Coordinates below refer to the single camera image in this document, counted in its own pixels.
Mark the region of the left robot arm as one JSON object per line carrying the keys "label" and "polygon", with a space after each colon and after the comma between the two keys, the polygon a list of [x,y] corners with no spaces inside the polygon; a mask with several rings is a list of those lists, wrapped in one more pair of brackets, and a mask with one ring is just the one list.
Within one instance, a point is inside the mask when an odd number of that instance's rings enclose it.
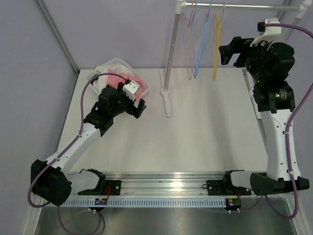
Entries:
{"label": "left robot arm", "polygon": [[87,169],[71,175],[69,172],[79,158],[113,125],[113,119],[122,113],[139,118],[146,108],[141,99],[137,106],[136,94],[140,85],[131,81],[119,83],[117,88],[107,85],[98,96],[90,113],[83,116],[81,126],[72,140],[45,161],[36,160],[31,165],[32,193],[55,206],[62,205],[72,193],[79,195],[104,195],[107,192],[105,174]]}

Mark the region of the pink t shirt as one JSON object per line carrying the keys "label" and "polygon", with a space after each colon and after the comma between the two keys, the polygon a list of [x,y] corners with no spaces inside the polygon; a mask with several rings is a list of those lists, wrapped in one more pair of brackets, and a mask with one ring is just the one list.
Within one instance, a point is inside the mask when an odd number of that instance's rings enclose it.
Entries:
{"label": "pink t shirt", "polygon": [[[131,80],[131,81],[132,80],[136,81],[141,86],[140,90],[136,93],[136,96],[135,96],[136,99],[139,99],[140,96],[142,95],[142,93],[145,92],[146,88],[147,88],[147,86],[144,84],[143,80],[136,75],[129,75],[128,73],[124,73],[124,72],[121,72],[120,75],[126,79]],[[116,88],[116,89],[117,89],[118,84],[120,82],[125,84],[125,80],[120,78],[120,77],[117,77],[114,75],[109,75],[107,78],[107,84],[110,85],[111,87]]]}

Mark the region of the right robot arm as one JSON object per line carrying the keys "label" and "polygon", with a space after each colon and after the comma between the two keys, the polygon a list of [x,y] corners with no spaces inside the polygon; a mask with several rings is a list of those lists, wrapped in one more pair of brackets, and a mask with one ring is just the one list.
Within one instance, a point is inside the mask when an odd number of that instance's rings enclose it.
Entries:
{"label": "right robot arm", "polygon": [[295,114],[294,92],[286,78],[295,63],[294,49],[285,43],[261,41],[252,45],[252,38],[234,37],[219,47],[221,64],[246,68],[251,75],[253,99],[261,115],[266,138],[268,164],[265,172],[226,171],[220,180],[206,182],[209,195],[263,196],[307,190],[310,181],[301,176],[294,151],[291,116]]}

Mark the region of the white tank top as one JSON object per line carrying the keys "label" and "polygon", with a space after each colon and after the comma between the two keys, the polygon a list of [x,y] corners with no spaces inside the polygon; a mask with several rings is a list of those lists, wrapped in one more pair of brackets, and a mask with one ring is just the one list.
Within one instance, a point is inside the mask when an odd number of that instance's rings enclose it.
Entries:
{"label": "white tank top", "polygon": [[[133,75],[133,73],[123,64],[121,63],[111,63],[107,65],[98,66],[95,69],[95,75],[101,74],[101,73],[116,73],[119,74],[121,72],[128,73],[129,75]],[[97,80],[94,81],[93,86],[101,92],[108,84],[107,84],[107,78],[109,75],[103,75],[98,77]]]}

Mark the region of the yellow hanger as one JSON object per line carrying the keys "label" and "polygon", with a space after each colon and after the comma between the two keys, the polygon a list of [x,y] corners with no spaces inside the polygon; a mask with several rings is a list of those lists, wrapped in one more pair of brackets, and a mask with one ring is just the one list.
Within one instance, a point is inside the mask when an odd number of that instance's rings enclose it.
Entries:
{"label": "yellow hanger", "polygon": [[214,61],[213,61],[213,80],[216,80],[217,71],[218,71],[218,59],[219,59],[219,46],[221,40],[221,32],[222,32],[222,19],[224,15],[224,5],[223,12],[221,16],[219,13],[215,13],[214,16]]}

